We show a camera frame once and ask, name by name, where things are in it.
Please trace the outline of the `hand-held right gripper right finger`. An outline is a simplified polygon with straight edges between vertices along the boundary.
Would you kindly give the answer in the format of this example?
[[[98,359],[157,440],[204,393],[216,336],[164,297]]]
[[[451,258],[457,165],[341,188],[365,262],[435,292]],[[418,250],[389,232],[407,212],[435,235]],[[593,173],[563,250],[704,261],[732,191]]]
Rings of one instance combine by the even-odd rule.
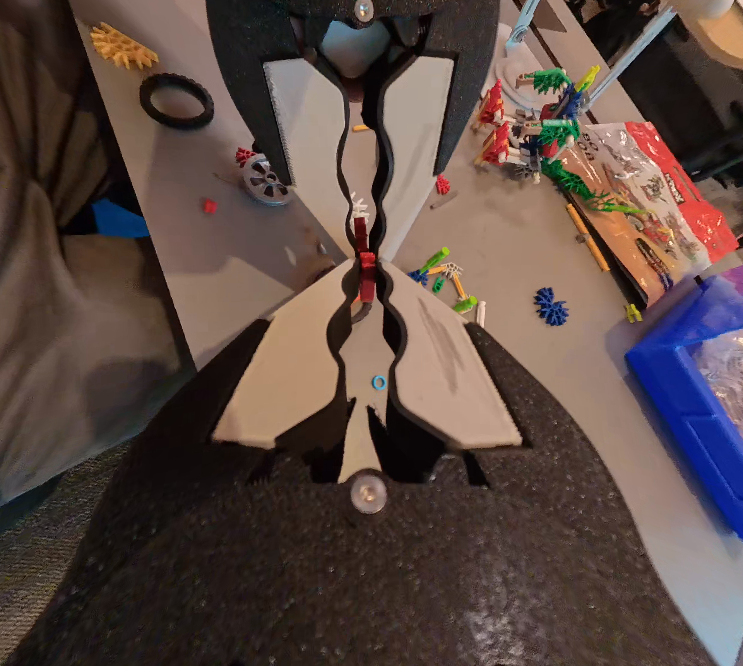
[[[425,483],[445,454],[519,448],[524,438],[469,324],[387,261],[378,265],[382,333],[392,351],[385,419],[369,417],[382,472]]]

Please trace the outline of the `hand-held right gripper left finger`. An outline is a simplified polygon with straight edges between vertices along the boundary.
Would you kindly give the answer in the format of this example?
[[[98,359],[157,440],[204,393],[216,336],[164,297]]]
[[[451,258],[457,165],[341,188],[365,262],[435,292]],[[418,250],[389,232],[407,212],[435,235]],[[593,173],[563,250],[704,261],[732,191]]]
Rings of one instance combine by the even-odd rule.
[[[351,334],[358,264],[348,259],[278,308],[212,433],[214,442],[299,457],[336,483],[353,401],[339,351]]]

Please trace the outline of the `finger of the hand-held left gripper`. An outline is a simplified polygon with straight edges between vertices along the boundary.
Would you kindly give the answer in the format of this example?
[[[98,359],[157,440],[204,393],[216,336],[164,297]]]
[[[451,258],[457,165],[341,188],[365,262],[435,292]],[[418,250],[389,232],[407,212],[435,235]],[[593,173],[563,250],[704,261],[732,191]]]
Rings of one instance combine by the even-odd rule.
[[[349,105],[339,75],[324,58],[267,61],[263,70],[296,196],[338,249],[355,258],[342,176]]]
[[[393,261],[433,189],[453,68],[450,57],[412,56],[395,68],[380,93],[387,173],[377,207],[382,225],[377,253],[385,261]]]

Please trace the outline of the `colourful rod connector toy model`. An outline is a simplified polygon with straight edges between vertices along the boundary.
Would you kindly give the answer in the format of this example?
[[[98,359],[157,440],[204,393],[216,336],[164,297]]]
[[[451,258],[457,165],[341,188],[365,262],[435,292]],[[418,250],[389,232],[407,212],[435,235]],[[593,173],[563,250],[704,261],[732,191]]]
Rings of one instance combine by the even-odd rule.
[[[420,288],[423,288],[434,297],[439,298],[442,294],[451,291],[450,295],[444,296],[444,304],[449,305],[451,309],[460,316],[476,310],[478,299],[469,294],[464,288],[462,267],[450,259],[450,249],[443,246],[425,260],[425,262],[406,273],[408,278],[413,280]],[[444,275],[447,278],[439,295],[432,293],[432,284],[437,275]]]

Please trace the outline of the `red connectors with green clip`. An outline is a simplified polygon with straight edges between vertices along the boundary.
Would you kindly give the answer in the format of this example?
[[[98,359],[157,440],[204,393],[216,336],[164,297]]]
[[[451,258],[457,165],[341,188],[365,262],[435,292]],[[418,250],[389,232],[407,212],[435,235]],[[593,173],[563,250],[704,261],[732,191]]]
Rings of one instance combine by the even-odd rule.
[[[359,300],[367,305],[375,299],[377,263],[368,244],[366,217],[354,217],[354,238],[360,260]]]

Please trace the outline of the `grey toy wheel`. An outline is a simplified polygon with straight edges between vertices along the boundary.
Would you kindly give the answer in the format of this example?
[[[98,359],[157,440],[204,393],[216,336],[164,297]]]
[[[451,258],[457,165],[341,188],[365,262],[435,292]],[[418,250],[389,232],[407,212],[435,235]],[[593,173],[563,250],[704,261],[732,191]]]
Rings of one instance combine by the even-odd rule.
[[[241,185],[247,195],[264,207],[285,207],[291,187],[280,181],[264,154],[251,154],[241,167]]]

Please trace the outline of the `multicolour built toy figure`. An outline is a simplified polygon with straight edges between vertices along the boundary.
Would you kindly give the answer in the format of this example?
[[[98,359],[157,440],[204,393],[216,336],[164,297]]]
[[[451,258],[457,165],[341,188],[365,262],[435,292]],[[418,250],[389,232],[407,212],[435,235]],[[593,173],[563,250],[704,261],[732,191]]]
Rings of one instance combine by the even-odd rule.
[[[538,111],[518,108],[510,114],[506,112],[502,81],[497,80],[481,97],[472,125],[474,132],[483,128],[490,131],[473,165],[507,166],[519,179],[535,184],[543,170],[558,171],[560,156],[580,138],[578,117],[599,71],[598,65],[591,66],[577,82],[561,68],[521,73],[516,77],[517,88],[533,88],[537,98],[548,94],[555,98]]]

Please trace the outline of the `blue snowflake connector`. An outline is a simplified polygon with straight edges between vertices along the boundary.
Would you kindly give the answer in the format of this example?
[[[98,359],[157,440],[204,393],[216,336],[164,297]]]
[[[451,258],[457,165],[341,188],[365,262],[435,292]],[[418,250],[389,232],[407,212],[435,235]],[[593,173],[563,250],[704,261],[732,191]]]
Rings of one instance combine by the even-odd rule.
[[[550,327],[560,327],[569,317],[568,308],[564,301],[556,300],[551,287],[543,287],[534,295],[536,315]]]

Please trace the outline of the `green spiky toy piece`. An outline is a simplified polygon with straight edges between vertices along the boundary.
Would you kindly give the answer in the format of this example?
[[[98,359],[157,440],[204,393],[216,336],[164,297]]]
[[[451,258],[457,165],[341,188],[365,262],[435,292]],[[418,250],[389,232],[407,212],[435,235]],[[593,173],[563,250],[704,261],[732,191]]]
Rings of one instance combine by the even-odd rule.
[[[606,192],[592,191],[580,176],[567,171],[559,159],[542,159],[541,173],[552,180],[563,192],[580,197],[586,206],[594,212],[619,212],[627,215],[643,213],[639,208],[617,203]]]

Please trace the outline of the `orange toy rod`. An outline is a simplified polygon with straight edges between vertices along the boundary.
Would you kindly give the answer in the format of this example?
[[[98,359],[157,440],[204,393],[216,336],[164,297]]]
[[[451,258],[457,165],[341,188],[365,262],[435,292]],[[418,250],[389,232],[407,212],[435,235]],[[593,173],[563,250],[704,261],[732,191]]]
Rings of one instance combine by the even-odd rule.
[[[591,236],[591,239],[588,242],[588,244],[587,245],[586,244],[583,244],[582,246],[584,246],[585,248],[587,248],[587,250],[591,253],[591,256],[593,257],[593,259],[597,263],[597,265],[598,265],[598,267],[599,267],[599,269],[600,269],[601,272],[609,272],[610,271],[610,266],[608,264],[608,261],[604,257],[603,253],[601,253],[601,250],[599,248],[599,245],[596,243],[596,241],[594,240],[594,238],[590,234],[589,228],[588,228],[586,222],[583,220],[583,218],[582,218],[581,214],[579,213],[579,211],[574,207],[574,205],[572,203],[568,203],[565,206],[565,210],[568,213],[568,215],[570,216],[570,218],[571,218],[571,220],[573,222],[573,225],[575,226],[575,228],[577,230],[576,236],[578,234],[588,234],[588,235]]]

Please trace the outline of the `yellow snowflake connector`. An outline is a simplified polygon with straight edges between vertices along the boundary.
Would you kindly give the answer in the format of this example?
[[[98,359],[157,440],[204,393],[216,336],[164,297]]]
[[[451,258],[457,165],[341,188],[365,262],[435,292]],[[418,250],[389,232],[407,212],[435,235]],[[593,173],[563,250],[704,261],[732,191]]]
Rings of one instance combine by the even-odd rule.
[[[107,23],[90,27],[89,37],[97,55],[115,67],[145,70],[160,61],[153,50]]]

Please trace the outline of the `blue plastic bin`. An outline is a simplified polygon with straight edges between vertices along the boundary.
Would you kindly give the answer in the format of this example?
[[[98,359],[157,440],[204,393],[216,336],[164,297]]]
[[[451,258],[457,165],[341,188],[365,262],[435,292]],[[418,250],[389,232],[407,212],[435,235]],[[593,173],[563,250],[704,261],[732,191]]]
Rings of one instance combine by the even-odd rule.
[[[703,280],[626,355],[629,370],[729,528],[742,536],[742,438],[690,348],[742,329],[741,266]]]

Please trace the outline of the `person's leg in jeans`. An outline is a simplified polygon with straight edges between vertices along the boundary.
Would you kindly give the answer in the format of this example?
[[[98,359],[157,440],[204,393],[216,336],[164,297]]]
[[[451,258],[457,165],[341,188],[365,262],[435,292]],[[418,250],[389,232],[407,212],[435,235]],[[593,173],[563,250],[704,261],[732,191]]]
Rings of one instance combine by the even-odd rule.
[[[144,429],[192,361],[68,0],[1,0],[1,501]]]

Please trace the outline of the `toy packaging bag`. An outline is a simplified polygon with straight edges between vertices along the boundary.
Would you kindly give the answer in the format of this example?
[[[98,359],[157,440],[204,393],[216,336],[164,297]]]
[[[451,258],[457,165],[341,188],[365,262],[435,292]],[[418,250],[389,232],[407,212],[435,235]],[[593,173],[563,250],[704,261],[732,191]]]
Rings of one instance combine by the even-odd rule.
[[[608,262],[636,291],[639,308],[738,247],[722,212],[702,197],[652,123],[584,125],[560,160],[592,191],[643,211],[594,212],[570,195]]]

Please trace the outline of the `crumpled clear plastic bags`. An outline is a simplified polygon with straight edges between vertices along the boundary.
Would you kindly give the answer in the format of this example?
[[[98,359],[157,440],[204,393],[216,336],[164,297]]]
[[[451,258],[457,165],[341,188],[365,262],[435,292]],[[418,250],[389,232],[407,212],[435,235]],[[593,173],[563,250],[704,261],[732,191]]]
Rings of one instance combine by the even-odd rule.
[[[738,431],[742,432],[742,329],[690,348],[702,377]]]

